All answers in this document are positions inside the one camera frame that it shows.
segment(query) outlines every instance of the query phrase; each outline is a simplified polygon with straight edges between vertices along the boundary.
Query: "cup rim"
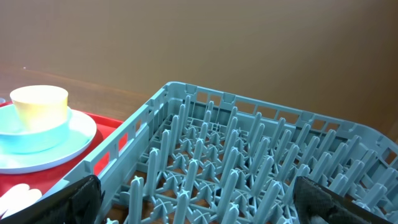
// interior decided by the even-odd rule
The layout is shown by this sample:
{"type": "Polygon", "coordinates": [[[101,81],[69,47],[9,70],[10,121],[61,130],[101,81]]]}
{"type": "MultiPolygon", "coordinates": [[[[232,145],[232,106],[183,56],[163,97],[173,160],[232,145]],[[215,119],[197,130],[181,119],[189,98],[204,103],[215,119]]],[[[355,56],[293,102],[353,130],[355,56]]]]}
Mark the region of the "cup rim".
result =
{"type": "MultiPolygon", "coordinates": [[[[0,108],[0,110],[2,108],[7,108],[7,107],[11,107],[11,106],[15,106],[15,105],[11,104],[11,105],[7,105],[7,106],[3,106],[3,107],[0,108]]],[[[43,132],[46,132],[46,131],[50,131],[51,129],[57,128],[57,127],[59,127],[61,125],[64,125],[65,123],[69,123],[69,121],[72,119],[72,114],[73,114],[73,111],[68,106],[67,107],[67,119],[64,122],[62,122],[62,123],[60,123],[60,124],[58,124],[58,125],[56,125],[56,126],[54,126],[52,128],[48,128],[48,129],[40,130],[40,131],[26,131],[24,133],[5,133],[5,132],[0,132],[0,136],[24,136],[24,135],[39,134],[39,133],[43,133],[43,132]]]]}
{"type": "Polygon", "coordinates": [[[12,90],[12,91],[10,92],[10,98],[11,98],[11,100],[12,100],[13,102],[16,101],[16,102],[19,102],[19,103],[26,103],[26,104],[33,104],[33,105],[49,105],[49,104],[52,104],[52,103],[57,103],[57,102],[59,102],[59,101],[64,100],[65,98],[67,98],[68,95],[69,95],[69,92],[68,92],[66,89],[64,89],[64,88],[62,88],[62,87],[59,87],[59,86],[53,86],[53,85],[30,85],[30,86],[23,86],[23,87],[16,88],[15,90],[12,90]],[[23,97],[20,97],[20,96],[18,95],[18,93],[19,93],[20,91],[24,91],[24,90],[29,89],[29,88],[40,88],[40,87],[44,87],[44,88],[53,88],[54,90],[59,91],[59,92],[61,93],[62,97],[59,98],[59,99],[55,99],[55,100],[53,100],[53,101],[40,102],[40,101],[29,101],[29,100],[27,101],[27,100],[25,100],[23,97]]]}

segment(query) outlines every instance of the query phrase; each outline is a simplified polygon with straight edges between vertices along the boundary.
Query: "yellow cup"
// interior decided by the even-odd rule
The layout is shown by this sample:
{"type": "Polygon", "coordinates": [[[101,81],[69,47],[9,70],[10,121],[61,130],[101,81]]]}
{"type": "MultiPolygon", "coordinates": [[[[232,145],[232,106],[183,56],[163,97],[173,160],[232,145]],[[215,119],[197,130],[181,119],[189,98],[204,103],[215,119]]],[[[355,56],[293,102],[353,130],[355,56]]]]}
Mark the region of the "yellow cup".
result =
{"type": "Polygon", "coordinates": [[[13,90],[10,97],[27,131],[48,130],[67,120],[68,92],[63,88],[25,86],[13,90]]]}

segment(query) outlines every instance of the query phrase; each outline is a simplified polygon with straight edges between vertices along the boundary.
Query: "brown wall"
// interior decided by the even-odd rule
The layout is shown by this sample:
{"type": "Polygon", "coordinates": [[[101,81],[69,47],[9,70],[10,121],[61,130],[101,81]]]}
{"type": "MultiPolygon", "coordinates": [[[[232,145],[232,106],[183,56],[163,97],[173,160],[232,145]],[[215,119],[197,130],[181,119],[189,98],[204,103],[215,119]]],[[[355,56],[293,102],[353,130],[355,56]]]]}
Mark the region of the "brown wall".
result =
{"type": "Polygon", "coordinates": [[[366,123],[398,114],[395,0],[3,0],[0,63],[151,95],[188,82],[366,123]]]}

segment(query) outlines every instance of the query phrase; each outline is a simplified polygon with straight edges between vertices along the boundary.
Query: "white spoon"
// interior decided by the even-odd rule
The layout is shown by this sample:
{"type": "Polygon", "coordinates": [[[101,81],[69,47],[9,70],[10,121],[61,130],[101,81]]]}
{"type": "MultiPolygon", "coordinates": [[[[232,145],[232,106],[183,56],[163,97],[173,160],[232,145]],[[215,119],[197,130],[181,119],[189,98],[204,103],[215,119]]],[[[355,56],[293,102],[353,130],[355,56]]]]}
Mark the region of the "white spoon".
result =
{"type": "Polygon", "coordinates": [[[13,215],[37,202],[42,197],[40,190],[31,189],[13,198],[14,203],[8,208],[1,219],[13,215]]]}
{"type": "Polygon", "coordinates": [[[15,198],[20,194],[24,194],[29,190],[29,185],[27,184],[17,184],[11,187],[1,198],[0,198],[0,216],[3,215],[15,201],[15,198]]]}

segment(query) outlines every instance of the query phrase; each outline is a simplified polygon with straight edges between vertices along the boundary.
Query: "plastic dish rack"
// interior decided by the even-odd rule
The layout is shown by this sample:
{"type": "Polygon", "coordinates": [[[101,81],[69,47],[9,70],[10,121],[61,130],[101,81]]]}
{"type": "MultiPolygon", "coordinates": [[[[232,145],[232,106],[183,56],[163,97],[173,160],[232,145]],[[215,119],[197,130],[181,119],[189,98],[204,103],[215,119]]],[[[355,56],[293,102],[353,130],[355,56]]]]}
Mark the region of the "plastic dish rack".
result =
{"type": "Polygon", "coordinates": [[[390,139],[361,124],[172,82],[48,194],[93,174],[109,154],[98,175],[106,193],[96,223],[115,204],[129,207],[128,224],[171,223],[171,215],[174,223],[298,223],[298,175],[397,223],[397,153],[390,139]],[[143,201],[154,206],[148,217],[143,201]]]}

